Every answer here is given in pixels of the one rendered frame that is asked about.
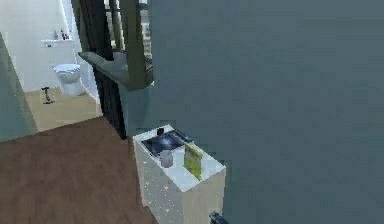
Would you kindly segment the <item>black toilet brush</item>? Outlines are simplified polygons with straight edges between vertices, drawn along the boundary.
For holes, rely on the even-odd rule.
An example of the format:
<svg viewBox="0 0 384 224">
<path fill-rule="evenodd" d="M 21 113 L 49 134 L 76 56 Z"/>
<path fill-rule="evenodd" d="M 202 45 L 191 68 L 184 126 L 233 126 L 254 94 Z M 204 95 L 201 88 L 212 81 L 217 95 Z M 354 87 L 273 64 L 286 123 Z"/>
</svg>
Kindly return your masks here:
<svg viewBox="0 0 384 224">
<path fill-rule="evenodd" d="M 49 94 L 48 94 L 48 89 L 49 89 L 49 87 L 43 87 L 43 88 L 41 88 L 41 90 L 44 92 L 44 94 L 45 94 L 45 99 L 46 99 L 46 101 L 45 102 L 43 102 L 43 104 L 52 104 L 52 103 L 54 103 L 55 101 L 53 101 L 51 98 L 50 98 L 50 96 L 49 96 Z"/>
</svg>

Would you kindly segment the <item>dark green framed window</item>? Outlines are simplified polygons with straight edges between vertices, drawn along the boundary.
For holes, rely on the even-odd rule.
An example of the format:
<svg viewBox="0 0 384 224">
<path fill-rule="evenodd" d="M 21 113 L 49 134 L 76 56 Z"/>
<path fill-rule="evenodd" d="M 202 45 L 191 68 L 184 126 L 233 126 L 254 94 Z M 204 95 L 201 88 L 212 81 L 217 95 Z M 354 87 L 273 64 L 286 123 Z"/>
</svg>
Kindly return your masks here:
<svg viewBox="0 0 384 224">
<path fill-rule="evenodd" d="M 81 51 L 78 56 L 90 64 L 99 89 L 127 91 L 144 89 L 153 81 L 146 64 L 139 0 L 119 0 L 125 49 L 111 46 L 104 0 L 71 0 Z"/>
</svg>

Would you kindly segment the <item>white toilet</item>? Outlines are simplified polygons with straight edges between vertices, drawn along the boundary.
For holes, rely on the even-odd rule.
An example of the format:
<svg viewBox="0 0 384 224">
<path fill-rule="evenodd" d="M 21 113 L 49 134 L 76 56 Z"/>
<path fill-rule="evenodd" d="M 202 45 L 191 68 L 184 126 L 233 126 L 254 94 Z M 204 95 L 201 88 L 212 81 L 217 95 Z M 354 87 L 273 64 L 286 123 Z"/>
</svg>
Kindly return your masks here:
<svg viewBox="0 0 384 224">
<path fill-rule="evenodd" d="M 53 68 L 53 71 L 60 82 L 63 95 L 78 96 L 84 92 L 78 64 L 59 64 Z"/>
</svg>

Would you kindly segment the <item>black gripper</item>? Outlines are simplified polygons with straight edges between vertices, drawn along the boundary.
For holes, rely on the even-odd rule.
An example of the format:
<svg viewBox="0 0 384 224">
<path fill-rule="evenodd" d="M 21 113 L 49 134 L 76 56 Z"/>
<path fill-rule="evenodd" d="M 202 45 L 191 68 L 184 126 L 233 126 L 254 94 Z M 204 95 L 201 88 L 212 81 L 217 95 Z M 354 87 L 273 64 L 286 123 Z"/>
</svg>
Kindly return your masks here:
<svg viewBox="0 0 384 224">
<path fill-rule="evenodd" d="M 209 215 L 210 224 L 228 224 L 228 222 L 217 212 L 212 212 Z"/>
</svg>

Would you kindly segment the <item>dark blue laptop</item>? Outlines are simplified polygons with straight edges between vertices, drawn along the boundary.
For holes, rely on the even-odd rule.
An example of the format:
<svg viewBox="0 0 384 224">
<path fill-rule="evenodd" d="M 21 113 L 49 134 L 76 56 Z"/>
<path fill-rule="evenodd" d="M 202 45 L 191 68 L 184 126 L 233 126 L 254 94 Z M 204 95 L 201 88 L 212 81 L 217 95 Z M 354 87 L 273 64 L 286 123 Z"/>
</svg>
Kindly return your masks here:
<svg viewBox="0 0 384 224">
<path fill-rule="evenodd" d="M 159 157 L 164 150 L 175 150 L 185 143 L 191 143 L 193 139 L 180 131 L 179 129 L 171 130 L 163 133 L 161 136 L 156 135 L 142 143 L 154 157 Z"/>
</svg>

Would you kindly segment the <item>black room door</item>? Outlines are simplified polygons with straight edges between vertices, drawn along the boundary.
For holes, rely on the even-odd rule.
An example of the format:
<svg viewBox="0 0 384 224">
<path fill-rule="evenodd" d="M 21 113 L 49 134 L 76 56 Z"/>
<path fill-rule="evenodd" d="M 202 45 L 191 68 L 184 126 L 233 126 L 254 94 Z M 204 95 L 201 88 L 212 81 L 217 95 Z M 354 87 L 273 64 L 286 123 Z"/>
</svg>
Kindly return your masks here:
<svg viewBox="0 0 384 224">
<path fill-rule="evenodd" d="M 127 135 L 119 86 L 105 72 L 101 71 L 102 65 L 114 60 L 104 0 L 80 0 L 80 5 L 89 44 L 88 52 L 101 57 L 101 61 L 99 63 L 93 62 L 92 67 L 103 116 L 115 129 L 119 137 L 125 140 Z"/>
</svg>

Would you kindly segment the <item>white ceramic mug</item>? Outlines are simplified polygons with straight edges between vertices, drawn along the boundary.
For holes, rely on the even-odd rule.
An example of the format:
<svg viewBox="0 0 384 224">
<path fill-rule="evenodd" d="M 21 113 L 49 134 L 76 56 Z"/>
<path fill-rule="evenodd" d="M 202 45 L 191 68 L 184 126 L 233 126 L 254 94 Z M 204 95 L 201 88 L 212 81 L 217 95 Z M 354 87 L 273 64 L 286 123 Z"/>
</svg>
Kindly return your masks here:
<svg viewBox="0 0 384 224">
<path fill-rule="evenodd" d="M 173 166 L 173 155 L 170 150 L 164 150 L 160 153 L 161 166 L 164 168 L 170 168 Z"/>
</svg>

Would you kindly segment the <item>white chest of drawers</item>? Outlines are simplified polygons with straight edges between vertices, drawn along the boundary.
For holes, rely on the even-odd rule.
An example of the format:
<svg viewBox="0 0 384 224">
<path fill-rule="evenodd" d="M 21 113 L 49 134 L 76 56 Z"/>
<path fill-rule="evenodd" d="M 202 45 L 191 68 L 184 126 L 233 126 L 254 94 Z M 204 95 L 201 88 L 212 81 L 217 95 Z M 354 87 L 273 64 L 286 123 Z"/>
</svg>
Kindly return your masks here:
<svg viewBox="0 0 384 224">
<path fill-rule="evenodd" d="M 170 125 L 164 133 L 175 130 Z M 153 129 L 133 137 L 142 205 L 149 208 L 158 224 L 210 224 L 212 212 L 222 214 L 226 166 L 193 145 L 202 157 L 201 179 L 184 166 L 185 144 L 172 150 L 173 166 L 161 166 L 142 143 L 157 135 Z"/>
</svg>

